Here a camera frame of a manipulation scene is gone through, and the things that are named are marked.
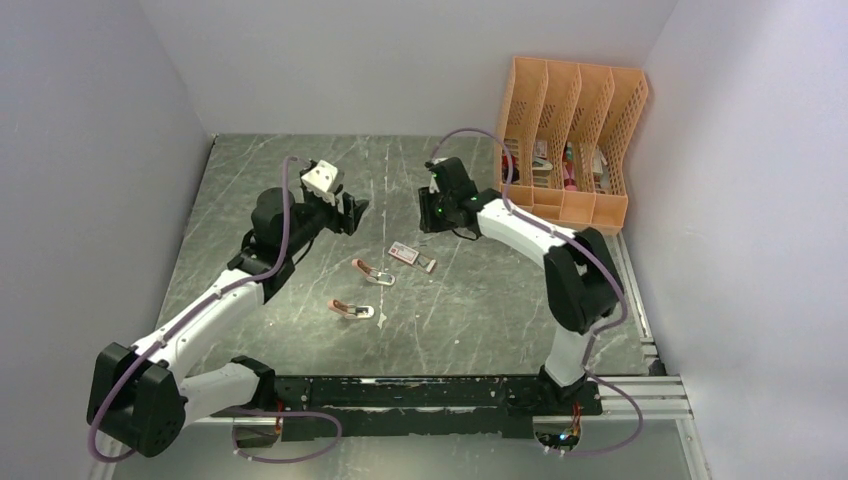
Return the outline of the red white staple box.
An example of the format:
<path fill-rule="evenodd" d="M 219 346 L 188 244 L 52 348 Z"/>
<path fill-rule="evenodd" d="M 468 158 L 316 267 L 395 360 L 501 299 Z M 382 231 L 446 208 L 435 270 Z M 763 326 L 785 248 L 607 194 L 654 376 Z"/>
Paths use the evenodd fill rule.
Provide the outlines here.
<path fill-rule="evenodd" d="M 393 242 L 388 249 L 388 254 L 406 265 L 416 268 L 426 274 L 431 274 L 436 266 L 434 258 L 427 257 L 419 250 L 400 242 Z"/>

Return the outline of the pink stapler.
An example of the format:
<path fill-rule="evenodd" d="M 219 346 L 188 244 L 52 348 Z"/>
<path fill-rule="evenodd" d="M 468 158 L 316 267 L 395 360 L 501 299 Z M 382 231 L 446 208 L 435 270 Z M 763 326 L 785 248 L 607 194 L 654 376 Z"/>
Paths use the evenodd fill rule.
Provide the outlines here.
<path fill-rule="evenodd" d="M 351 264 L 369 283 L 380 286 L 393 286 L 396 282 L 394 275 L 372 267 L 360 258 L 353 259 Z"/>
<path fill-rule="evenodd" d="M 347 320 L 371 319 L 375 314 L 372 306 L 354 305 L 337 299 L 330 300 L 328 308 Z"/>

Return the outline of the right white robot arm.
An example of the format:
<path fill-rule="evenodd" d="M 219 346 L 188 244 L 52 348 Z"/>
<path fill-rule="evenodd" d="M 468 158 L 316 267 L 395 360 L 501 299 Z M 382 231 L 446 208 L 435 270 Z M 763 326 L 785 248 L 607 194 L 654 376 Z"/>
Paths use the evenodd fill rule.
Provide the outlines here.
<path fill-rule="evenodd" d="M 565 413 L 586 379 L 593 332 L 623 301 L 603 235 L 593 228 L 562 228 L 507 205 L 500 192 L 479 189 L 457 157 L 430 160 L 425 166 L 430 183 L 418 191 L 422 231 L 466 230 L 474 239 L 498 241 L 542 268 L 548 308 L 557 325 L 540 371 L 546 382 L 539 398 L 548 412 Z"/>

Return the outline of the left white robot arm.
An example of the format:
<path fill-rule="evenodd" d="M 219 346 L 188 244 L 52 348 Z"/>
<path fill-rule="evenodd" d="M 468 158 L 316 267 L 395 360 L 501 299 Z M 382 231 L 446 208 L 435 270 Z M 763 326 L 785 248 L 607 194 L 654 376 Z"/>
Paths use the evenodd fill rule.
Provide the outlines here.
<path fill-rule="evenodd" d="M 112 343 L 97 356 L 87 411 L 94 459 L 126 458 L 101 453 L 100 433 L 126 446 L 128 455 L 153 457 L 212 413 L 235 407 L 254 416 L 281 412 L 276 374 L 255 359 L 238 356 L 207 374 L 187 372 L 220 333 L 282 289 L 295 271 L 293 254 L 308 251 L 323 230 L 353 234 L 369 206 L 341 188 L 328 198 L 302 193 L 296 201 L 285 187 L 263 191 L 239 253 L 211 287 L 158 330 L 129 347 Z"/>

